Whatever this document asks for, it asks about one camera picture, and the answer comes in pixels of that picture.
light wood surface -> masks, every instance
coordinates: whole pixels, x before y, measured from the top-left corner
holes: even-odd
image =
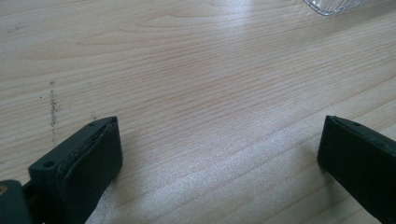
[[[0,179],[118,116],[88,223],[377,223],[316,161],[326,115],[396,139],[396,1],[0,1]]]

wooden table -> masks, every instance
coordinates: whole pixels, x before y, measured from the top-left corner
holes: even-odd
[[[317,164],[326,115],[396,139],[396,1],[0,2],[0,179],[118,116],[88,223],[376,223]]]

transparent object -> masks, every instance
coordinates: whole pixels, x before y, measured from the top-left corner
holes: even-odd
[[[328,16],[336,12],[356,7],[365,0],[304,0],[310,7],[312,7],[319,14]]]

clear container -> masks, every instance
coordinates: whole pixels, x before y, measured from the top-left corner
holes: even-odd
[[[310,7],[321,15],[332,15],[350,7],[355,7],[365,0],[304,0]]]

black plastic part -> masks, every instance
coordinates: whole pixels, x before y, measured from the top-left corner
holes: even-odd
[[[396,142],[359,123],[328,116],[318,162],[379,221],[396,223]]]
[[[122,166],[117,118],[92,122],[29,167],[46,223],[84,223]]]
[[[0,181],[0,224],[33,224],[21,183]]]

